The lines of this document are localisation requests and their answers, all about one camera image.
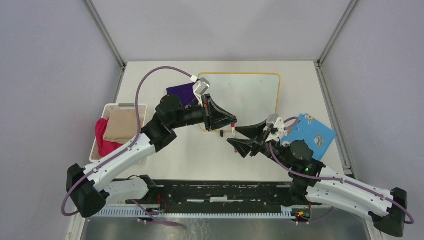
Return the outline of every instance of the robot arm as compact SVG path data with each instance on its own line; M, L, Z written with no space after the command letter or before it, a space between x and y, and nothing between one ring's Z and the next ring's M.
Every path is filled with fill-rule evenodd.
M93 216L105 205L142 199L156 187L146 175L125 181L113 180L140 160L168 146L177 138L174 129L204 123L208 131L213 131L237 122L234 115L220 108L209 94L204 94L208 87L209 82L204 78L197 80L193 91L201 104L186 108L178 96L164 96L140 135L97 162L85 167L75 164L68 169L66 190L70 192L74 188L70 198L83 218Z
M381 189L344 176L313 159L314 152L302 140L280 145L277 138L288 128L277 114L257 125L236 127L235 130L249 138L227 140L243 158L249 153L251 157L262 153L289 171L293 178L289 190L293 204L318 203L336 207L372 221L386 234L402 237L408 201L406 191Z

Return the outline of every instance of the yellow frame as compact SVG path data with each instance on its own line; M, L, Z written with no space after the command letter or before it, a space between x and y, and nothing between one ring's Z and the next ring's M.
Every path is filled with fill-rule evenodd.
M276 100L276 103L275 103L275 113L277 113L278 100L279 100L279 97L280 97L280 85L281 85L281 76L278 73L276 73L276 72L220 72L220 71L214 72L214 71L203 71L203 72L199 73L197 75L197 77L200 78L200 76L202 74L276 75L276 76L278 76L277 100ZM203 129L202 128L202 125L201 124L199 124L199 128L202 131L207 132L206 129ZM230 131L230 130L224 130L224 132L231 133L232 131Z

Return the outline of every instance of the brown towel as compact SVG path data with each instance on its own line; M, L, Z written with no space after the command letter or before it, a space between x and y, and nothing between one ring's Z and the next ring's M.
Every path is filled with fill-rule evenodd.
M144 119L140 117L141 126ZM136 110L119 110L110 112L109 122L103 140L126 144L137 134Z

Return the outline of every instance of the gray wall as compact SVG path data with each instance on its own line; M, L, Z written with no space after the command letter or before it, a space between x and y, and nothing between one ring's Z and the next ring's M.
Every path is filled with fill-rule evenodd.
M408 192L405 240L424 228L423 12L420 0L359 1L323 66L359 179Z
M67 169L89 162L118 77L82 1L0 1L0 239L65 237Z
M93 0L125 61L317 60L349 0Z

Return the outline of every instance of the white table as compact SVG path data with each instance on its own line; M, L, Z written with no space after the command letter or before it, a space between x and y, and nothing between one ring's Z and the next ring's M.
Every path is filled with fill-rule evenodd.
M286 119L308 113L323 124L331 126L312 61L129 62L116 102L134 103L140 80L150 70L160 66L176 67L196 76L201 72L278 73L281 75L278 114ZM147 78L139 97L139 103L147 104L146 121L152 119L160 99L167 93L166 88L189 82L185 75L172 70L160 70ZM234 149L226 141L231 137L229 135L219 137L218 133L204 132L198 126L178 128L175 133L177 138L170 145L132 166L119 177L147 174L152 179L164 180L292 180L284 169L261 154L242 158L234 153ZM322 162L343 174L335 141Z

